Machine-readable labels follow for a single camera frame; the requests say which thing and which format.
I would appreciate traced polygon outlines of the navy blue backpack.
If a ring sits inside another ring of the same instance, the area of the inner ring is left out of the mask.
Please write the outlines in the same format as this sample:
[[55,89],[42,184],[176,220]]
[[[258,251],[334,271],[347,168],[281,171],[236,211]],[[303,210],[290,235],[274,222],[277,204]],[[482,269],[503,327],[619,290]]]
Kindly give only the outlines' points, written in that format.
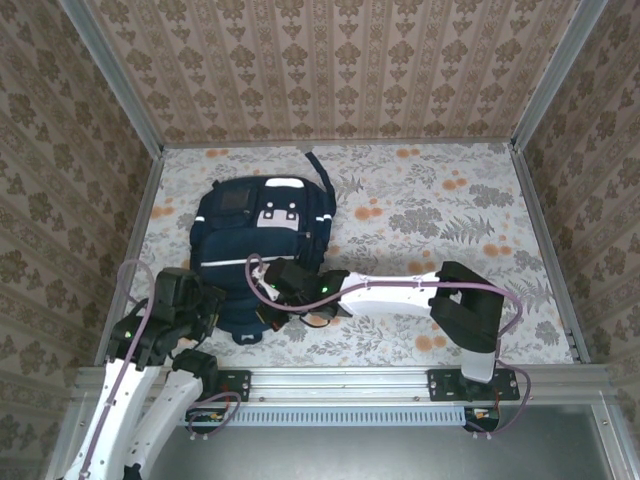
[[321,185],[291,175],[246,176],[214,182],[200,200],[190,230],[190,268],[204,284],[226,292],[216,327],[238,345],[256,344],[271,329],[257,317],[260,301],[245,277],[250,255],[292,259],[314,272],[324,261],[335,189],[318,158],[305,157]]

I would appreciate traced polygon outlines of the floral patterned table cover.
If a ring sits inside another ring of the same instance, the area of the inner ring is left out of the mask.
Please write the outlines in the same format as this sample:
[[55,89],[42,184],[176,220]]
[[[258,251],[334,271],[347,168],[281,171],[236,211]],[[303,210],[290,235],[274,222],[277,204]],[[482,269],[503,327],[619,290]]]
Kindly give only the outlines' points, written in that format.
[[[505,143],[322,145],[314,153],[336,191],[325,269],[415,275],[457,261],[522,302],[511,303],[501,358],[513,364],[574,360],[529,210]],[[141,249],[153,272],[187,267],[201,197],[244,176],[317,179],[297,147],[168,149],[152,192]],[[369,315],[294,319],[253,346],[215,331],[201,344],[229,367],[454,364],[460,350],[431,319]]]

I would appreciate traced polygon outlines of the grey metal sheet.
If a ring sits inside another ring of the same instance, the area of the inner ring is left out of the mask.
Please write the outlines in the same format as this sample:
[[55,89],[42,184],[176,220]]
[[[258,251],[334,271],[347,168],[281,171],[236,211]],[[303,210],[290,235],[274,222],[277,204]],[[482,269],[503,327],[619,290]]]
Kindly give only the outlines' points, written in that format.
[[532,406],[491,439],[461,427],[236,427],[169,437],[149,480],[640,480],[604,414]]

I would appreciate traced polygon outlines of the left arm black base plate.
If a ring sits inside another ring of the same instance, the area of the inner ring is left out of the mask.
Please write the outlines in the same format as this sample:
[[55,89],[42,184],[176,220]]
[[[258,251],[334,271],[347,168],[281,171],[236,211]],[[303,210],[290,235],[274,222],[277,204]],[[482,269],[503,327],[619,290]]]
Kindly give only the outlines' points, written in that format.
[[213,395],[223,392],[238,393],[242,401],[249,399],[251,386],[251,372],[249,370],[219,370],[214,373],[199,375],[186,370],[171,371],[166,379],[165,386],[172,388],[178,386],[199,386],[200,396],[195,401],[203,401]]

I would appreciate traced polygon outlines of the aluminium mounting rail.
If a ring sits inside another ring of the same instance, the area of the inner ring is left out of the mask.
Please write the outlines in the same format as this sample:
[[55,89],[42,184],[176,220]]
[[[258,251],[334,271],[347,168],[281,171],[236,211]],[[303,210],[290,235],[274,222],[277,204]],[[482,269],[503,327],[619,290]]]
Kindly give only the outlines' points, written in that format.
[[[425,404],[438,382],[422,367],[252,367],[251,405]],[[615,395],[599,365],[518,365],[519,391],[531,379],[535,405],[590,404]]]

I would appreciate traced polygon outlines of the black wiring connector bracket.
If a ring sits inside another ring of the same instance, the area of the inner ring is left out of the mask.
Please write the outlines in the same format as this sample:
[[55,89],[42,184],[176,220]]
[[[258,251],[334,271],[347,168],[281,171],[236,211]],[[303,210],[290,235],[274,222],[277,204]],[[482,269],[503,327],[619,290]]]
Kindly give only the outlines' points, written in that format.
[[236,413],[237,409],[231,406],[191,409],[185,414],[185,428],[191,440],[208,440],[224,429]]
[[498,429],[500,414],[497,408],[464,408],[465,424],[463,429],[473,435],[474,438],[483,436],[487,440]]

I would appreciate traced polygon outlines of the aluminium table side rail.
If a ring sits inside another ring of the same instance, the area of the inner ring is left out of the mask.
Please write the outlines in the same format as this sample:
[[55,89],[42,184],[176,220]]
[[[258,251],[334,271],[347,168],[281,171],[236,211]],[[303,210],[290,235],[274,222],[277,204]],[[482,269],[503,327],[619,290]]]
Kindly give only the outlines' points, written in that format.
[[[136,220],[131,232],[129,245],[125,254],[126,260],[138,259],[142,250],[146,229],[151,217],[151,212],[154,206],[156,193],[158,191],[164,162],[161,158],[155,159],[149,171],[149,177],[147,179],[141,203],[136,216]],[[128,304],[127,294],[131,291],[131,286],[135,278],[137,266],[125,266],[122,273],[122,279],[118,281],[116,290],[114,292],[111,305],[106,317],[104,330],[100,339],[98,350],[95,356],[93,364],[100,366],[103,364],[106,356],[106,350],[110,338],[110,334],[113,326],[119,321],[125,311]]]
[[547,278],[554,294],[559,317],[563,324],[572,356],[575,362],[589,364],[591,357],[570,298],[524,154],[510,143],[508,143],[507,146],[509,147],[514,170],[521,187],[523,199],[529,213],[541,258],[546,269]]

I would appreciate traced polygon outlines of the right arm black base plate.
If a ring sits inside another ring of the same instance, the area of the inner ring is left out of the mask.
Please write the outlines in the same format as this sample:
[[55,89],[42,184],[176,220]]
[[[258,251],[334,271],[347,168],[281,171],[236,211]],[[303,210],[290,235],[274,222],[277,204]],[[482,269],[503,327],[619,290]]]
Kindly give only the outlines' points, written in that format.
[[488,383],[469,380],[460,369],[427,371],[430,400],[445,401],[515,401],[520,399],[519,385],[511,369],[497,369]]

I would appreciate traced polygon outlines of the aluminium table back rail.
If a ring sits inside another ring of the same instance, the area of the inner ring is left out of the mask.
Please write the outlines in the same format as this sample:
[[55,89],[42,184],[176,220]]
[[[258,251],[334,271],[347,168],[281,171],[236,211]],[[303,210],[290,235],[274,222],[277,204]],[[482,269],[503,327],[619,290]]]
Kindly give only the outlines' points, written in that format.
[[208,143],[166,143],[163,150],[168,149],[204,149],[204,148],[260,148],[260,147],[294,147],[313,149],[320,146],[351,145],[440,145],[440,144],[512,144],[509,137],[465,137],[465,138],[384,138],[384,139],[306,139],[306,140],[272,140],[272,141],[235,141]]

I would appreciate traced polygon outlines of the aluminium frame corner post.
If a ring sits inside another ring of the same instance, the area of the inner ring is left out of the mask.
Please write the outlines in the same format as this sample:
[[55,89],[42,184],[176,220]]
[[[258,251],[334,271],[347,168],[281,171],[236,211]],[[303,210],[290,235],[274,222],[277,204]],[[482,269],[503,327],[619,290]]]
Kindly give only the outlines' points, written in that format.
[[515,151],[523,151],[567,78],[578,54],[604,11],[608,0],[580,0],[511,137]]
[[113,91],[131,125],[154,161],[162,156],[163,141],[147,114],[123,63],[117,59],[86,0],[59,0],[95,64]]

